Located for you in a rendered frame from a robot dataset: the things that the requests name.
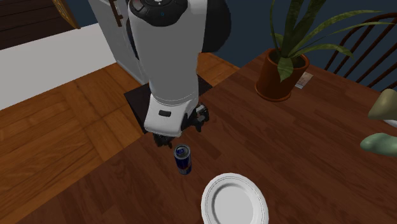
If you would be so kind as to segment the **dark wooden spindle chair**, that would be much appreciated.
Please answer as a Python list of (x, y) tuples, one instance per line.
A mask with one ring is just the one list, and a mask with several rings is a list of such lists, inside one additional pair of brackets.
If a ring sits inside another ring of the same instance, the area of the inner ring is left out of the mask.
[[(360, 46), (360, 44), (362, 44), (362, 42), (365, 40), (365, 38), (368, 36), (368, 34), (372, 31), (372, 29), (376, 25), (375, 22), (380, 22), (380, 20), (385, 20), (389, 18), (393, 18), (391, 22), (392, 24), (387, 25), (387, 27), (381, 32), (381, 34), (379, 34), (376, 40), (366, 49), (366, 51), (361, 55), (361, 57), (355, 61), (355, 63), (351, 66), (348, 72), (346, 72), (343, 75), (344, 78), (348, 78), (348, 76), (368, 57), (368, 55), (372, 52), (372, 50), (375, 49), (375, 47), (387, 36), (387, 34), (393, 29), (393, 27), (397, 25), (397, 12), (378, 15), (376, 17), (364, 21), (365, 24), (369, 24), (369, 25), (365, 29), (364, 33), (355, 42), (353, 47), (350, 49), (351, 53), (354, 53), (354, 51)], [(349, 31), (342, 39), (339, 45), (344, 46), (344, 44), (348, 41), (348, 39), (360, 28), (361, 27), (355, 27), (351, 31)], [(369, 67), (355, 82), (361, 83), (364, 79), (366, 79), (367, 76), (371, 74), (371, 72), (373, 72), (379, 65), (381, 65), (381, 63), (383, 63), (383, 61), (385, 61), (395, 51), (397, 51), (397, 42), (395, 42), (395, 44), (392, 47), (390, 47), (390, 49), (388, 49), (388, 51), (385, 54), (383, 54), (383, 56), (381, 56), (375, 63), (373, 63), (371, 67)], [(336, 59), (339, 53), (340, 52), (335, 50), (335, 52), (329, 59), (326, 67), (324, 68), (325, 71), (327, 71), (330, 68), (330, 66), (332, 65), (333, 61)], [(348, 61), (348, 59), (349, 56), (345, 56), (344, 59), (338, 65), (338, 67), (334, 70), (333, 74), (337, 74), (342, 69), (344, 64)], [(372, 88), (376, 86), (378, 83), (382, 82), (384, 78), (389, 76), (396, 69), (397, 69), (397, 61), (390, 68), (386, 69), (382, 74), (378, 75), (366, 86), (368, 88)], [(382, 89), (382, 91), (387, 88), (391, 88), (391, 89), (397, 88), (397, 75), (393, 77), (395, 80), (392, 83), (388, 83), (387, 86)]]

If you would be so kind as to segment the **potted plant in terracotta pot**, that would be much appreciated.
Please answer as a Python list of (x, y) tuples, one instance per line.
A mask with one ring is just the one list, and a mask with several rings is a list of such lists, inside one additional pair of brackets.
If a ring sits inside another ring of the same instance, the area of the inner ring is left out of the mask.
[[(312, 29), (317, 14), (325, 4), (326, 0), (310, 0), (307, 11), (301, 20), (298, 19), (300, 9), (304, 0), (291, 0), (286, 15), (284, 33), (274, 31), (274, 4), (272, 0), (269, 10), (270, 35), (274, 44), (273, 48), (265, 52), (265, 61), (261, 67), (260, 77), (254, 87), (257, 94), (267, 101), (281, 102), (291, 97), (293, 87), (303, 76), (309, 67), (309, 59), (305, 55), (316, 50), (333, 50), (334, 54), (328, 61), (330, 66), (337, 54), (344, 54), (344, 60), (339, 64), (342, 68), (347, 59), (354, 58), (353, 52), (362, 43), (366, 36), (376, 25), (386, 25), (384, 32), (376, 39), (367, 51), (355, 62), (346, 76), (350, 75), (356, 66), (377, 46), (388, 32), (397, 25), (397, 12), (381, 14), (379, 10), (353, 10), (335, 15)], [(311, 39), (327, 27), (345, 20), (347, 18), (365, 14), (378, 13), (377, 16), (369, 18), (364, 22), (352, 25), (337, 32), (348, 31), (349, 33), (339, 44), (322, 43)]]

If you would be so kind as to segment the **blue drink can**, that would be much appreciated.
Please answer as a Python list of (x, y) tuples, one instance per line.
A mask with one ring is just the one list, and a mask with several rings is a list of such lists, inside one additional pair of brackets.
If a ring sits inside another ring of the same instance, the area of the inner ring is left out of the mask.
[(174, 158), (178, 171), (182, 175), (187, 175), (192, 170), (191, 149), (186, 144), (179, 144), (175, 147)]

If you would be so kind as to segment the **pale green rounded figure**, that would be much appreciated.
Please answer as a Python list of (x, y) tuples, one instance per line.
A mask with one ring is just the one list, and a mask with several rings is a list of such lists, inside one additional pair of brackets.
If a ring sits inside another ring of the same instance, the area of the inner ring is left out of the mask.
[(397, 137), (386, 133), (376, 133), (364, 138), (360, 147), (375, 154), (397, 157)]

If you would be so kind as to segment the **dark robot stand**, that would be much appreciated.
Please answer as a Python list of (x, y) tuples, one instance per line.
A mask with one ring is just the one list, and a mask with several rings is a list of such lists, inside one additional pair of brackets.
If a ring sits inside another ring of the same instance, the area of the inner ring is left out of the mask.
[[(202, 94), (210, 90), (213, 86), (208, 82), (206, 82), (201, 76), (199, 75), (197, 76), (198, 76), (198, 95), (201, 96)], [(149, 88), (148, 83), (138, 88), (135, 88), (129, 92), (124, 93), (124, 96), (132, 112), (134, 113), (134, 116), (143, 134), (148, 133), (148, 131), (144, 128), (144, 121), (146, 119), (146, 115), (150, 104), (150, 95), (151, 95), (151, 90)], [(192, 120), (195, 115), (197, 115), (195, 109), (192, 111), (189, 117), (187, 117), (187, 115), (184, 115), (183, 122), (181, 125), (182, 131), (187, 129), (189, 126), (193, 125)]]

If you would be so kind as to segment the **tan rounded figure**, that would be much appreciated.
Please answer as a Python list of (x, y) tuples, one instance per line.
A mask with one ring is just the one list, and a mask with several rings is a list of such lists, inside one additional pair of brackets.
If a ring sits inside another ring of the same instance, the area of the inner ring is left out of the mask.
[(397, 91), (387, 88), (381, 92), (368, 112), (371, 120), (382, 120), (397, 128)]

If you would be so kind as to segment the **brown wooden table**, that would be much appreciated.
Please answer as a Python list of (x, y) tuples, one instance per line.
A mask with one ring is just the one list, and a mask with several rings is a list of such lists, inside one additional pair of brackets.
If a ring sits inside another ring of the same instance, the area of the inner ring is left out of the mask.
[(204, 188), (224, 172), (257, 185), (270, 224), (397, 224), (397, 158), (359, 146), (397, 135), (367, 117), (379, 93), (310, 66), (304, 88), (268, 102), (254, 90), (263, 61), (200, 98), (210, 120), (174, 140), (192, 149), (188, 175), (145, 134), (18, 224), (203, 224)]

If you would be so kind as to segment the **wooden framed picture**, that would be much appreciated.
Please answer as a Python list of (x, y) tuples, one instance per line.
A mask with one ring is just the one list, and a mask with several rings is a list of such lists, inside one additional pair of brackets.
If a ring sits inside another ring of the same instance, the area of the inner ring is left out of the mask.
[(57, 11), (61, 17), (67, 21), (74, 29), (80, 29), (80, 25), (77, 23), (69, 5), (66, 0), (51, 0), (55, 5)]

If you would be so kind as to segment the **white plate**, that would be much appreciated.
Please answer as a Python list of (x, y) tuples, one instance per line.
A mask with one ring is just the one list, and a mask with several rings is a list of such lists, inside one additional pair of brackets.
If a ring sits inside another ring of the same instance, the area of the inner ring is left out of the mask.
[(223, 173), (207, 184), (202, 194), (204, 224), (269, 224), (261, 190), (247, 177)]

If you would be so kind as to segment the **small paper card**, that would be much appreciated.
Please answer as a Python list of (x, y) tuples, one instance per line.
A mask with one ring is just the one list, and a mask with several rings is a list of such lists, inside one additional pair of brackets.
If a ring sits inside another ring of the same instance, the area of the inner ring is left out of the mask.
[(300, 77), (300, 79), (295, 84), (295, 87), (302, 89), (304, 86), (306, 86), (306, 84), (308, 84), (308, 82), (311, 80), (312, 77), (313, 77), (312, 74), (308, 72), (304, 72)]

